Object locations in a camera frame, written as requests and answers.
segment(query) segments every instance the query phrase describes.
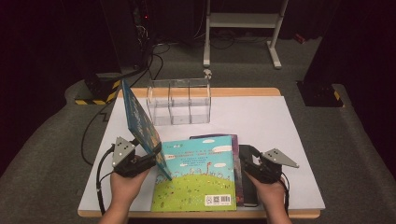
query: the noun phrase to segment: wooden table edge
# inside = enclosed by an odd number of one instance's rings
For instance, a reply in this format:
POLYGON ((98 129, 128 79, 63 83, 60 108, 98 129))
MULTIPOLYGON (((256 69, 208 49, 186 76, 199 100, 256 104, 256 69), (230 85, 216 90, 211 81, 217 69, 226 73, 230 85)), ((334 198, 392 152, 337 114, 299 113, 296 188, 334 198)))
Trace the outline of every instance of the wooden table edge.
MULTIPOLYGON (((147 97, 147 88, 132 88, 136 97, 147 97)), ((281 96, 277 88, 210 88, 212 97, 222 96, 281 96)))
MULTIPOLYGON (((101 217, 100 211, 78 210, 81 217, 101 217)), ((319 209, 289 210, 290 218, 313 219, 320 216, 319 209)), ((234 218, 254 219, 266 218, 265 212, 260 211, 228 211, 228 212, 129 212, 128 217, 146 218, 234 218)))

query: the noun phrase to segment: book illustration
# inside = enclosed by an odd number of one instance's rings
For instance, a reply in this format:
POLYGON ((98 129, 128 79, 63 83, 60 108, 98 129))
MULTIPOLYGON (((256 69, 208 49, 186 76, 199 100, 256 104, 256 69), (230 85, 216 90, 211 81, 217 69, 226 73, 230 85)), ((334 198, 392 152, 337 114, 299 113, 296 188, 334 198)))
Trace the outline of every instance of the book illustration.
POLYGON ((212 133, 212 134, 191 136, 190 139, 218 137, 218 136, 225 136, 225 135, 230 135, 231 141, 232 141, 233 177, 234 177, 234 182, 235 182, 236 206, 244 206, 244 190, 243 190, 243 186, 242 186, 241 162, 239 160, 239 145, 238 145, 237 135, 236 134, 227 134, 227 133, 212 133))
POLYGON ((161 151, 161 139, 157 130, 155 130, 149 116, 146 114, 142 105, 129 88, 128 83, 124 79, 121 83, 129 131, 139 141, 142 148, 145 149, 148 154, 159 151, 156 155, 157 165, 166 178, 172 179, 170 172, 166 167, 163 152, 161 151))
POLYGON ((158 174, 151 211, 236 210, 231 136, 163 142, 172 181, 158 174))

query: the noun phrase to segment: book cover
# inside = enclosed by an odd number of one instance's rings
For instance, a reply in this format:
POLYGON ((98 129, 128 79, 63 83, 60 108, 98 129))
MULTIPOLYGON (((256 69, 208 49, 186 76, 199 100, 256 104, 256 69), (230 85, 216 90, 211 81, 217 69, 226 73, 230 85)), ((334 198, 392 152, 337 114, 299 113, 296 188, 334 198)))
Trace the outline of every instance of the book cover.
MULTIPOLYGON (((148 154, 160 150, 161 139, 151 119, 124 79, 121 81, 121 86, 129 131, 148 154)), ((163 175, 168 179, 172 179, 161 150, 156 156, 156 162, 163 175)))
POLYGON ((238 137, 236 134, 228 133, 212 133, 204 135, 191 136, 190 139, 195 138, 205 138, 214 136, 224 136, 230 135, 233 144, 233 173, 235 179, 235 196, 236 196, 236 206, 245 207, 255 207, 259 205, 259 200, 257 198, 256 187, 250 181, 245 172, 242 172, 244 167, 243 163, 239 160, 240 145, 238 144, 238 137))
POLYGON ((159 174, 152 212, 236 210, 231 136, 163 142, 172 181, 159 174))
POLYGON ((236 206, 244 206, 244 191, 242 186, 241 162, 239 160, 239 145, 238 145, 237 135, 226 134, 226 133, 212 133, 212 134, 191 136, 190 139, 218 137, 218 136, 226 136, 226 135, 231 136, 231 142, 233 148, 233 177, 235 182, 236 206))

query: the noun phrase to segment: gray carpet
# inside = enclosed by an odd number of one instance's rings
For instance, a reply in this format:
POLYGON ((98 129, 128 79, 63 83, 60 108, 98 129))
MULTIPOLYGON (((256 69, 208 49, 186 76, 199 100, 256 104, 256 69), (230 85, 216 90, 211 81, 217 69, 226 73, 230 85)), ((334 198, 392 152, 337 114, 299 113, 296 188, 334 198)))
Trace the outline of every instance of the gray carpet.
MULTIPOLYGON (((396 223, 396 184, 376 153, 354 112, 342 85, 334 85, 345 107, 306 107, 296 86, 303 80, 320 40, 303 45, 278 40, 276 50, 282 69, 275 70, 263 42, 234 43, 227 49, 212 48, 212 87, 276 87, 285 96, 301 137, 326 209, 316 219, 294 223, 396 223)), ((213 41, 216 47, 230 42, 213 41)), ((171 45, 157 47, 163 57, 158 79, 203 77, 203 48, 171 45)), ((154 58, 153 76, 161 61, 154 58)), ((129 83, 137 77, 128 78, 129 83)), ((135 84, 146 87, 149 75, 135 84)), ((0 223, 96 223, 79 217, 77 210, 91 166, 80 155, 84 130, 101 105, 75 105, 81 81, 65 93, 68 104, 49 118, 25 143, 0 179, 0 223)), ((106 129, 98 116, 85 136, 84 155, 93 161, 106 129)), ((133 223, 152 220, 133 219, 133 223)), ((201 220, 166 219, 164 223, 200 223, 201 220)), ((207 221, 220 223, 224 220, 207 221)), ((235 220, 228 223, 263 223, 235 220)))

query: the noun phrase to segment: transparent box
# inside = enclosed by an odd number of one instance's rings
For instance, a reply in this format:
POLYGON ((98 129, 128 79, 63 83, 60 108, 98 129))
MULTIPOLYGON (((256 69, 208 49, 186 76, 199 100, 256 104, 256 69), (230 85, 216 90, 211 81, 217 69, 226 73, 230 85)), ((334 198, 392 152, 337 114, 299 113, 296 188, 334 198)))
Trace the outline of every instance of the transparent box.
POLYGON ((210 84, 207 78, 151 80, 148 112, 154 125, 210 122, 210 84))

